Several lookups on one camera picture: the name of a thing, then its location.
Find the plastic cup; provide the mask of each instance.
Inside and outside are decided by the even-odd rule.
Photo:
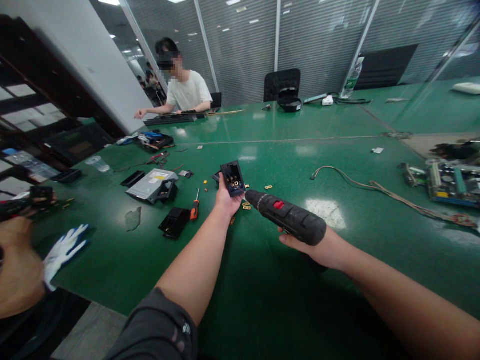
[[[93,166],[101,173],[106,173],[110,170],[110,166],[102,160],[101,156],[94,156],[85,161],[85,164]]]

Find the charger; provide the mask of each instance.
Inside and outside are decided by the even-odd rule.
[[[330,106],[333,103],[334,103],[334,98],[332,97],[332,95],[328,95],[326,98],[324,98],[321,101],[322,106]]]

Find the hand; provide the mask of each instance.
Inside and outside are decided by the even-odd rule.
[[[144,116],[148,113],[148,109],[138,109],[135,113],[134,119],[143,119]]]
[[[284,230],[279,227],[278,231],[282,233]],[[320,265],[336,270],[343,269],[346,257],[355,249],[353,245],[350,245],[333,231],[330,226],[326,227],[323,240],[316,246],[307,245],[288,234],[280,235],[280,241],[290,248],[307,254]]]
[[[228,214],[232,218],[240,208],[244,195],[230,197],[230,193],[225,185],[224,175],[220,173],[218,176],[220,180],[218,184],[219,189],[216,193],[215,208],[219,209],[222,214]]]

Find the green table surface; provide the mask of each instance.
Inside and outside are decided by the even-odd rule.
[[[453,91],[458,83],[480,83],[480,76],[394,86],[353,93],[372,100],[362,107],[388,127],[414,134],[480,133],[480,96]],[[404,98],[410,101],[390,102]]]
[[[152,205],[127,194],[125,172],[100,173],[80,163],[84,176],[70,185],[54,184],[66,210],[53,208],[35,224],[33,243],[44,256],[69,229],[88,223],[88,246],[60,270],[53,283],[128,315],[194,236],[215,204],[211,175],[239,160],[251,189],[268,190],[321,216],[347,241],[425,285],[473,316],[478,301],[478,233],[426,218],[375,191],[347,183],[334,166],[354,180],[375,180],[414,203],[440,212],[479,212],[429,200],[423,188],[409,188],[399,163],[422,167],[423,160],[388,137],[388,131],[359,106],[305,106],[300,113],[262,111],[261,104],[228,110],[196,123],[159,126],[177,146],[165,170],[184,164],[195,175],[181,177],[174,202]],[[381,154],[371,149],[381,147]],[[99,155],[120,170],[151,156],[134,144],[111,146]],[[199,217],[177,241],[158,226],[172,207],[190,209],[200,188]],[[126,231],[125,214],[141,206],[141,224]],[[257,211],[239,210],[229,228],[211,303],[199,328],[200,351],[218,359],[377,359],[403,358],[397,340],[342,273],[315,273],[303,257],[278,240],[276,226]]]

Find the red button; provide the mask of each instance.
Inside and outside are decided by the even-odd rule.
[[[273,204],[273,207],[278,210],[282,210],[282,208],[285,206],[283,201],[275,201]]]

